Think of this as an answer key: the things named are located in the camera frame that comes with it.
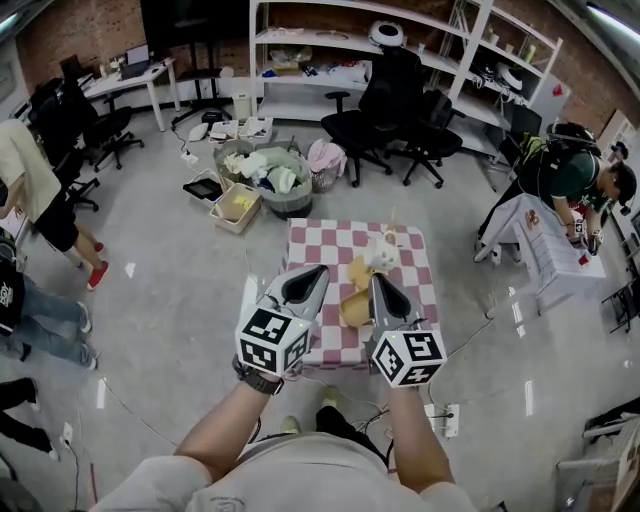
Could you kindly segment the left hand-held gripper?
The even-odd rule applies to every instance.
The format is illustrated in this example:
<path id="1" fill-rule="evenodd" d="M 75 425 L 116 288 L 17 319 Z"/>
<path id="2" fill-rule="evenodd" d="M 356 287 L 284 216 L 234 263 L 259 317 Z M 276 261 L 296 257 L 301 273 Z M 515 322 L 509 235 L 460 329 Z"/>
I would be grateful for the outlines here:
<path id="1" fill-rule="evenodd" d="M 326 265 L 301 266 L 275 277 L 242 306 L 235 329 L 238 362 L 277 377 L 294 368 L 311 348 L 329 280 Z"/>

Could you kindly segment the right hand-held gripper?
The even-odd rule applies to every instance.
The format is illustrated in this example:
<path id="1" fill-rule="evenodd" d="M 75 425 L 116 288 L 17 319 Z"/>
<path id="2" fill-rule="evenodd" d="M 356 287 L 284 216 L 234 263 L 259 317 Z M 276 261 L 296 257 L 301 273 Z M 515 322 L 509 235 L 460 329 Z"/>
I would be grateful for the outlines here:
<path id="1" fill-rule="evenodd" d="M 373 330 L 365 343 L 371 374 L 391 387 L 428 384 L 447 362 L 441 331 L 416 296 L 386 275 L 372 275 L 368 306 Z"/>

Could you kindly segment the tan rectangular tray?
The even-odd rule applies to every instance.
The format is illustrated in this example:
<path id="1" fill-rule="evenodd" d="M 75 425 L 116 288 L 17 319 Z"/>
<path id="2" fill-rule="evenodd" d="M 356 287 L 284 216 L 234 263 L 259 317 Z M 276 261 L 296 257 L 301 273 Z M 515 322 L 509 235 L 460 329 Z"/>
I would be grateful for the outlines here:
<path id="1" fill-rule="evenodd" d="M 341 318 L 349 327 L 357 328 L 371 321 L 367 290 L 360 290 L 344 298 L 339 308 Z"/>

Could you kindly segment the person's left forearm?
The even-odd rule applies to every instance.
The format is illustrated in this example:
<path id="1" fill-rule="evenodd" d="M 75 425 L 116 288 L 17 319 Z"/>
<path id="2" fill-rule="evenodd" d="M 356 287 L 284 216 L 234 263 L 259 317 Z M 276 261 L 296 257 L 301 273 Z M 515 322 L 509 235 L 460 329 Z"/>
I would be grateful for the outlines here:
<path id="1" fill-rule="evenodd" d="M 189 431 L 174 454 L 202 464 L 212 482 L 220 480 L 233 469 L 270 398 L 238 383 Z"/>

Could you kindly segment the person's right forearm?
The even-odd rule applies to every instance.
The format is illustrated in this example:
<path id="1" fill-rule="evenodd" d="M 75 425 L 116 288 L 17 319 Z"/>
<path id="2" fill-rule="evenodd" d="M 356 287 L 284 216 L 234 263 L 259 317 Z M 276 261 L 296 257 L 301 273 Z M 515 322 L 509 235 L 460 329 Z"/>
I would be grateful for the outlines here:
<path id="1" fill-rule="evenodd" d="M 392 388 L 389 395 L 394 460 L 402 485 L 420 493 L 454 484 L 449 459 L 427 417 L 417 388 Z"/>

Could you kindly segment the black wristwatch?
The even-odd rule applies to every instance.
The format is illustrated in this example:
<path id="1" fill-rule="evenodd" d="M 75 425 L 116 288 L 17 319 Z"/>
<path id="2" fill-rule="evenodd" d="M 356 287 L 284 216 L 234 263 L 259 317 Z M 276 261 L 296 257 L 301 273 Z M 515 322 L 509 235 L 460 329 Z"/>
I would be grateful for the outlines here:
<path id="1" fill-rule="evenodd" d="M 240 366 L 235 372 L 241 382 L 265 395 L 277 395 L 284 386 L 283 378 L 269 373 L 263 374 L 252 367 Z"/>

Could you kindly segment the wooden mug tree stand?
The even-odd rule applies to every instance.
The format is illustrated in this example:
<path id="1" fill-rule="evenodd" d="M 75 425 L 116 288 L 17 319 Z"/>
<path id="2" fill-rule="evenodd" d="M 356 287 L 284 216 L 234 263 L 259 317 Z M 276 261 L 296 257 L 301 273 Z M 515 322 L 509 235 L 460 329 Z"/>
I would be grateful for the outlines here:
<path id="1" fill-rule="evenodd" d="M 347 276 L 352 284 L 358 289 L 367 289 L 371 277 L 376 273 L 387 275 L 390 271 L 375 271 L 369 269 L 363 260 L 363 254 L 371 239 L 384 238 L 387 242 L 395 244 L 399 249 L 399 242 L 397 241 L 397 222 L 396 222 L 396 207 L 391 210 L 390 221 L 387 224 L 386 229 L 379 235 L 370 235 L 362 253 L 356 256 L 347 266 Z"/>

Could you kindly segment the person's black trousers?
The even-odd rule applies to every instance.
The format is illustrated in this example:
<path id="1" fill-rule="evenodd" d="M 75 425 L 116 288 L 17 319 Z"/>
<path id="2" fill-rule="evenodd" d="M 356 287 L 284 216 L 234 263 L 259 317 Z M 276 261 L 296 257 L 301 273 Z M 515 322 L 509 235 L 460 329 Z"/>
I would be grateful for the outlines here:
<path id="1" fill-rule="evenodd" d="M 386 457 L 338 409 L 322 407 L 315 425 L 314 431 L 263 438 L 244 451 L 238 464 L 263 458 L 276 463 L 387 467 Z"/>

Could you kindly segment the white patterned mug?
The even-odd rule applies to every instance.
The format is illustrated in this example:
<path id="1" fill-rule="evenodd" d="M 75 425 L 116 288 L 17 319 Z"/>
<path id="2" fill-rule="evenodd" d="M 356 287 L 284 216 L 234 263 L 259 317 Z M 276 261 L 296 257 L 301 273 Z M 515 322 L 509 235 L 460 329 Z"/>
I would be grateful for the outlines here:
<path id="1" fill-rule="evenodd" d="M 363 254 L 365 265 L 375 271 L 390 271 L 399 261 L 399 249 L 384 238 L 371 239 Z"/>

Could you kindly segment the white tray with black tablet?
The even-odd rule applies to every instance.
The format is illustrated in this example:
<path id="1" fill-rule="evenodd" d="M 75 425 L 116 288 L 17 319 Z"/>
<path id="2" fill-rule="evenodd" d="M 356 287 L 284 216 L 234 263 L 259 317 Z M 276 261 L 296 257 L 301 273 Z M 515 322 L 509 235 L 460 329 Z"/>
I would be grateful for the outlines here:
<path id="1" fill-rule="evenodd" d="M 196 203 L 211 209 L 224 194 L 225 186 L 217 172 L 205 169 L 183 184 L 182 190 Z"/>

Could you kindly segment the white side table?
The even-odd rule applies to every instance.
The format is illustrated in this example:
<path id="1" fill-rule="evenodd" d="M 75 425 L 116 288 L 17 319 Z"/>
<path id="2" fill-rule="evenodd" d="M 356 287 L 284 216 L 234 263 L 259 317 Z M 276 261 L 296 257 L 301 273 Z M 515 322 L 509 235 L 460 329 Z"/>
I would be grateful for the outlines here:
<path id="1" fill-rule="evenodd" d="M 579 257 L 587 250 L 571 245 L 559 217 L 535 196 L 521 194 L 496 208 L 474 260 L 480 262 L 512 243 L 519 245 L 530 280 L 506 302 L 490 309 L 489 319 L 524 297 L 533 298 L 537 312 L 543 315 L 574 296 L 593 292 L 606 278 L 598 256 L 580 267 Z"/>

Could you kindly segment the basket of pink clothes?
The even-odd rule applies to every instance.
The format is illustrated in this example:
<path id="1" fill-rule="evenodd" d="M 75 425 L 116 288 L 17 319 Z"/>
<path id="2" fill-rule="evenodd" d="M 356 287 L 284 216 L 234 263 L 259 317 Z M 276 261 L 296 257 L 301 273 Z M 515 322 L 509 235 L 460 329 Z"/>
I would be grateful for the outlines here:
<path id="1" fill-rule="evenodd" d="M 315 193 L 328 191 L 336 180 L 343 176 L 347 165 L 345 151 L 337 144 L 323 139 L 311 144 L 306 160 L 311 172 L 312 190 Z"/>

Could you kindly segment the white office desk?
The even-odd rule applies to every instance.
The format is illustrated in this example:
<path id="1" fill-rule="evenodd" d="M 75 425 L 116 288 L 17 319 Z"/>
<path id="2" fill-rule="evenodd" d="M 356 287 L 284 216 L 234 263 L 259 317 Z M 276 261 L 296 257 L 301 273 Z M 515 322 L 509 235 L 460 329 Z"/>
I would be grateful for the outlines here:
<path id="1" fill-rule="evenodd" d="M 149 95 L 149 100 L 155 115 L 156 123 L 160 132 L 166 131 L 166 124 L 161 113 L 161 106 L 155 86 L 156 80 L 166 74 L 169 79 L 169 93 L 172 99 L 174 110 L 181 110 L 180 97 L 177 87 L 177 81 L 174 70 L 174 58 L 166 58 L 161 64 L 156 64 L 143 74 L 137 77 L 123 79 L 119 72 L 113 73 L 107 77 L 87 82 L 83 87 L 84 96 L 93 100 L 109 94 L 133 90 L 145 86 Z"/>

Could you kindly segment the white round device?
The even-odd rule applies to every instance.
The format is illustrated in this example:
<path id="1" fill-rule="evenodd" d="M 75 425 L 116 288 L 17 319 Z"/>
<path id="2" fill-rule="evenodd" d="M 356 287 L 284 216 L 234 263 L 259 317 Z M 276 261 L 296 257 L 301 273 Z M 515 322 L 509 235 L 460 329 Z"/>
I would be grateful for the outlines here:
<path id="1" fill-rule="evenodd" d="M 523 81 L 518 70 L 509 67 L 506 63 L 498 62 L 496 64 L 496 77 L 498 80 L 514 91 L 521 91 Z"/>
<path id="2" fill-rule="evenodd" d="M 369 40 L 381 47 L 403 47 L 406 43 L 403 28 L 391 21 L 375 21 L 369 29 Z"/>

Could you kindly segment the grey laptop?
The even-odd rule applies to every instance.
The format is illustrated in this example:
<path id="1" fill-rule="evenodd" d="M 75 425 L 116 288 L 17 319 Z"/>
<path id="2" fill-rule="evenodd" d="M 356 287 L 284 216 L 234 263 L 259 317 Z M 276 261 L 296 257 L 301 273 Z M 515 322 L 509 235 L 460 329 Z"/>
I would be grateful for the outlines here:
<path id="1" fill-rule="evenodd" d="M 150 63 L 147 45 L 131 48 L 125 52 L 125 63 L 121 69 L 121 79 L 128 80 L 141 76 Z"/>

